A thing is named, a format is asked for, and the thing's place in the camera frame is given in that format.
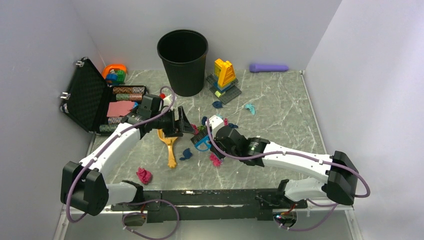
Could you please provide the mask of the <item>blue brush with black bristles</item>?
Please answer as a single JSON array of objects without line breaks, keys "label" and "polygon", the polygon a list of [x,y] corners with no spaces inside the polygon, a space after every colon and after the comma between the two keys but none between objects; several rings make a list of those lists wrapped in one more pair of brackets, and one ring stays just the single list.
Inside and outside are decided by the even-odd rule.
[{"label": "blue brush with black bristles", "polygon": [[207,152],[211,148],[210,138],[206,128],[194,135],[190,141],[194,145],[195,149],[200,152]]}]

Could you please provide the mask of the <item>yellow slotted plastic scoop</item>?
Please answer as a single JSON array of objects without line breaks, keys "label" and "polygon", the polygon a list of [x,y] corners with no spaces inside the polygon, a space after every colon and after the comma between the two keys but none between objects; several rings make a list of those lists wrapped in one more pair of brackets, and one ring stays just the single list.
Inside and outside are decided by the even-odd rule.
[{"label": "yellow slotted plastic scoop", "polygon": [[178,137],[165,137],[165,134],[162,129],[157,130],[157,135],[159,139],[167,146],[168,149],[168,163],[167,166],[171,169],[176,168],[177,162],[174,155],[174,144],[177,141]]}]

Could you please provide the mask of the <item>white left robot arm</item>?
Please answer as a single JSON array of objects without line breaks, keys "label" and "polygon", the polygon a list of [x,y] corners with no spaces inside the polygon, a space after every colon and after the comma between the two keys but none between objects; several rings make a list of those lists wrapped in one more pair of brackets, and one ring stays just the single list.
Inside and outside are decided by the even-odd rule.
[{"label": "white left robot arm", "polygon": [[98,215],[104,207],[125,204],[131,210],[144,203],[143,186],[123,180],[107,184],[105,178],[129,150],[150,131],[162,130],[166,137],[181,137],[195,131],[184,108],[174,107],[176,94],[166,98],[146,94],[141,103],[121,119],[116,130],[90,155],[78,162],[69,161],[62,169],[60,201],[85,215]]}]

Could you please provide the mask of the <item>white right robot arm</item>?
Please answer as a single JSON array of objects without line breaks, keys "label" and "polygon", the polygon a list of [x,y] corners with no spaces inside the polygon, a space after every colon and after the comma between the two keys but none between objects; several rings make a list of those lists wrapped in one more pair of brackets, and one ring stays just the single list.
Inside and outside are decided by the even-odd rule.
[{"label": "white right robot arm", "polygon": [[359,171],[342,151],[316,154],[284,147],[260,137],[246,138],[235,128],[208,128],[211,151],[220,159],[232,158],[248,166],[274,167],[306,175],[306,179],[284,179],[278,186],[276,203],[288,208],[310,198],[328,198],[351,206],[356,194]]}]

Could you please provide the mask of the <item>pink paper scrap centre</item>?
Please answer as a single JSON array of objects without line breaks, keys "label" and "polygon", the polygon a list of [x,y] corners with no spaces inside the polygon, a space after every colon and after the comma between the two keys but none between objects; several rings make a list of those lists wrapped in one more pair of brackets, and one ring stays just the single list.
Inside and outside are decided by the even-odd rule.
[{"label": "pink paper scrap centre", "polygon": [[218,158],[213,152],[209,155],[209,160],[215,167],[220,167],[222,165],[222,160]]}]

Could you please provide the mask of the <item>dark blue paper scrap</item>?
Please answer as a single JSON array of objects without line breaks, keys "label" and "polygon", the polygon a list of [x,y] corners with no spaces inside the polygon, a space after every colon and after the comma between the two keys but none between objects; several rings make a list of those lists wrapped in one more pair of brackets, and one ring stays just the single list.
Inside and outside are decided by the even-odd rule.
[{"label": "dark blue paper scrap", "polygon": [[186,148],[183,152],[182,152],[182,157],[179,158],[180,161],[185,161],[190,159],[193,156],[191,149],[190,148]]}]

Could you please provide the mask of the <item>navy paper scrap near bricks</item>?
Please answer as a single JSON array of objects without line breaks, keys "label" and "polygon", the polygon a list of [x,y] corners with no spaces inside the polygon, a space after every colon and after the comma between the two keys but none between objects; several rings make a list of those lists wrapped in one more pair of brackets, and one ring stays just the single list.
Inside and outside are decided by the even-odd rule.
[{"label": "navy paper scrap near bricks", "polygon": [[223,108],[223,103],[222,103],[221,101],[214,101],[214,102],[212,103],[212,106],[213,106],[215,109],[221,109],[221,108]]}]

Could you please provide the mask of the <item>cyan paper scrap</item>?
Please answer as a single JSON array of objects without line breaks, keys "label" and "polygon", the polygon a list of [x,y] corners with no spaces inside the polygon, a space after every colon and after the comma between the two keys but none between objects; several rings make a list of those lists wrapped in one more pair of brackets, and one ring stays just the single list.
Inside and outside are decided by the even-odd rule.
[{"label": "cyan paper scrap", "polygon": [[251,103],[247,103],[247,104],[245,104],[245,105],[244,105],[244,108],[245,108],[246,110],[249,110],[249,112],[250,112],[252,115],[255,115],[255,114],[256,114],[256,108],[255,108],[255,106],[254,106],[253,104],[251,104]]}]

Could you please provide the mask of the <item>yellow toy brick building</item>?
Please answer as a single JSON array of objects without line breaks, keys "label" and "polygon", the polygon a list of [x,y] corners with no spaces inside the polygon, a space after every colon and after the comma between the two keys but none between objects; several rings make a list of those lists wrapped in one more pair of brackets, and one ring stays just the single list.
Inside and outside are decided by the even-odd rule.
[{"label": "yellow toy brick building", "polygon": [[237,87],[238,79],[235,69],[230,61],[220,58],[214,61],[214,70],[206,77],[206,81],[211,85],[209,90],[222,102],[228,104],[242,94]]}]

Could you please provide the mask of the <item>large pink paper scrap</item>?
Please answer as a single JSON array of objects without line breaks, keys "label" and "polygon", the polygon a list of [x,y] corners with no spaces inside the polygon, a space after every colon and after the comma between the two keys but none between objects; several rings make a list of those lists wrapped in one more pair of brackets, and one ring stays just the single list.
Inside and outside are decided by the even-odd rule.
[{"label": "large pink paper scrap", "polygon": [[138,179],[140,180],[140,182],[143,183],[144,185],[148,185],[153,178],[153,175],[150,171],[141,167],[137,169],[136,175]]}]

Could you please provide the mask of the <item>black plastic trash bin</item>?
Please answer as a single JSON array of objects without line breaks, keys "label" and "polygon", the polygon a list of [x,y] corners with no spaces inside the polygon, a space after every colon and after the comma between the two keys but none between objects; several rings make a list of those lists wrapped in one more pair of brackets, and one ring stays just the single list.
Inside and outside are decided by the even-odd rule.
[{"label": "black plastic trash bin", "polygon": [[175,94],[192,97],[202,91],[209,44],[201,33],[170,31],[159,39],[156,49]]}]

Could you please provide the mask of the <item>purple cylinder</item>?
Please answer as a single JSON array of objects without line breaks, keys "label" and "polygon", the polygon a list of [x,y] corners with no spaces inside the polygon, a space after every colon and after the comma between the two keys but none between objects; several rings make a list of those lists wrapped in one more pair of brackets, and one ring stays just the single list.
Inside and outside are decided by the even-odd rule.
[{"label": "purple cylinder", "polygon": [[249,65],[249,71],[251,73],[259,72],[287,72],[290,68],[287,65],[280,64],[261,64],[252,63]]}]

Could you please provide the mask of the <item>orange tape dispenser toy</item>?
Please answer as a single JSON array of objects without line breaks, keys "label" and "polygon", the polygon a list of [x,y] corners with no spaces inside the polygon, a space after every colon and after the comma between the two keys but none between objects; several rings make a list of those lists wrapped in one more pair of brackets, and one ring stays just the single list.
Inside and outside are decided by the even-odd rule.
[{"label": "orange tape dispenser toy", "polygon": [[113,86],[123,85],[127,76],[127,67],[123,64],[107,65],[102,71],[104,80]]}]

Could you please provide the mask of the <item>black poker chip case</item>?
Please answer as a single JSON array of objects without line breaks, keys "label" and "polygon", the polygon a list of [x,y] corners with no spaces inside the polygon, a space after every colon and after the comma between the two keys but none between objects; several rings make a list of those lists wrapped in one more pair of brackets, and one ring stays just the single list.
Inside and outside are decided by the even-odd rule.
[{"label": "black poker chip case", "polygon": [[121,116],[107,116],[109,105],[131,100],[135,106],[149,92],[144,85],[111,85],[88,57],[75,63],[75,71],[67,90],[61,93],[59,109],[82,129],[98,136],[109,136],[116,130]]}]

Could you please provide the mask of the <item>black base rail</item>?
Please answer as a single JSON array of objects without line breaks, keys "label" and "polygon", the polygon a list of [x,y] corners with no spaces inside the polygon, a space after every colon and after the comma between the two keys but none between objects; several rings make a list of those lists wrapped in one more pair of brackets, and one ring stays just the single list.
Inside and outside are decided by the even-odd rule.
[{"label": "black base rail", "polygon": [[293,203],[275,188],[213,190],[146,190],[149,203],[117,203],[113,212],[144,212],[148,223],[182,221],[256,219],[271,221],[273,214],[292,209]]}]

